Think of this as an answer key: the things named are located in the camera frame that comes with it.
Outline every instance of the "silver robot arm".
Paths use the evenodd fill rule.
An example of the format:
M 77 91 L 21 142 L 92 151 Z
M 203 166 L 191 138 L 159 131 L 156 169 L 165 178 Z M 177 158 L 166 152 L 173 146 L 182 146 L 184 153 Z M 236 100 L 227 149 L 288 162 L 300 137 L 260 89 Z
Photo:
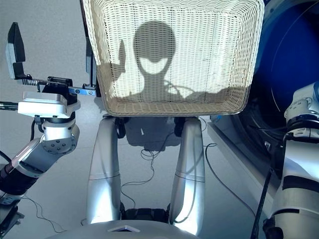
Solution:
M 319 82 L 294 93 L 285 117 L 283 175 L 263 229 L 268 239 L 313 239 L 319 235 Z
M 29 142 L 7 165 L 0 165 L 0 238 L 23 218 L 17 204 L 27 190 L 61 156 L 71 153 L 79 138 L 73 104 L 60 94 L 25 92 L 18 104 L 20 114 L 44 119 L 44 134 Z

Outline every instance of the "silver robot leg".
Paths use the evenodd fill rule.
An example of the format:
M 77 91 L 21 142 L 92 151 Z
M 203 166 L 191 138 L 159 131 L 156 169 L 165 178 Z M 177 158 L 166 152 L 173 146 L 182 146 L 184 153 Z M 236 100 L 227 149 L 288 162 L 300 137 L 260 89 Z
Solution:
M 169 221 L 193 235 L 199 234 L 205 204 L 205 167 L 200 120 L 187 118 L 172 188 Z
M 121 179 L 115 118 L 99 125 L 93 150 L 87 192 L 88 224 L 120 219 Z

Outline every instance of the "white wicker basket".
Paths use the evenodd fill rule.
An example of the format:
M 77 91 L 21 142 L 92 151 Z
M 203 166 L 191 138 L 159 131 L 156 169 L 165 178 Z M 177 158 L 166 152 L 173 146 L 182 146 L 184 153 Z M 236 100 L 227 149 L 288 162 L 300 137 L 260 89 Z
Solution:
M 262 0 L 83 0 L 115 116 L 235 114 L 247 103 Z

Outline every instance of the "black joint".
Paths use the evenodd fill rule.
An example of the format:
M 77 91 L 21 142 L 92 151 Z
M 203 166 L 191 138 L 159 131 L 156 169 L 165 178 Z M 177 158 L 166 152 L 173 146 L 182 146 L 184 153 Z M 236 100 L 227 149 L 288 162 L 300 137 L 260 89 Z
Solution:
M 284 239 L 284 232 L 279 227 L 269 228 L 265 232 L 266 239 Z
M 46 121 L 50 122 L 50 123 L 68 123 L 72 120 L 75 119 L 75 112 L 72 112 L 70 118 L 57 118 L 57 117 L 53 117 L 53 118 L 45 118 Z
M 0 173 L 0 190 L 5 193 L 22 195 L 37 181 L 37 178 L 26 176 L 16 169 L 8 172 L 6 168 L 7 166 Z
M 115 126 L 116 126 L 118 138 L 124 138 L 125 134 L 126 134 L 124 120 L 121 118 L 116 118 L 115 119 Z
M 174 123 L 175 123 L 174 134 L 176 137 L 181 137 L 181 133 L 183 131 L 184 124 L 185 124 L 185 117 L 175 117 Z

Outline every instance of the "black band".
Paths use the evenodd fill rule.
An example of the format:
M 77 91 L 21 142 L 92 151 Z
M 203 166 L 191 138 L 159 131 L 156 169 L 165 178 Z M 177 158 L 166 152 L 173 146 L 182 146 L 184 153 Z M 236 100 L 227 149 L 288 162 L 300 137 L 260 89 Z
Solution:
M 0 190 L 12 195 L 22 195 L 37 181 L 37 179 L 38 178 L 26 176 L 16 169 L 8 172 L 5 167 L 0 172 Z
M 284 177 L 283 190 L 288 188 L 302 188 L 302 189 L 308 189 L 308 190 L 319 193 L 318 182 L 311 179 L 298 177 L 298 176 Z

